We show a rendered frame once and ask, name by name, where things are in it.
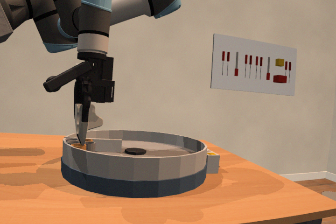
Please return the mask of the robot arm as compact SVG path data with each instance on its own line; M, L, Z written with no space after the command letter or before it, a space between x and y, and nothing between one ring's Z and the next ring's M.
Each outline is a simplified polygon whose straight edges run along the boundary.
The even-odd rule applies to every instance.
M77 47L78 52L108 53L110 26L147 15L158 19L181 7L181 0L0 0L13 29L32 19L49 53ZM88 61L49 77L47 92L91 71Z

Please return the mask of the grey round turntable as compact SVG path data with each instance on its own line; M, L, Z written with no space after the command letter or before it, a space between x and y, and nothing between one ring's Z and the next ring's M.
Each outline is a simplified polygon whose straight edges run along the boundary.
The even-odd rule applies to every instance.
M61 172L70 184L86 191L127 198L182 194L217 174L220 155L197 139L138 130L87 131L95 152L76 148L63 138Z

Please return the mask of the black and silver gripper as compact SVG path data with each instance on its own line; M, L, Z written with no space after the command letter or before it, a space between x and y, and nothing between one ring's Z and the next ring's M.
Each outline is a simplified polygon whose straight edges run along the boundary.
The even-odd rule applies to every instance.
M95 52L78 52L77 59L88 61L92 70L76 78L74 86L74 119L80 144L85 144L87 130L102 126L103 119L95 114L96 103L114 102L112 81L114 57ZM94 65L93 65L94 63Z

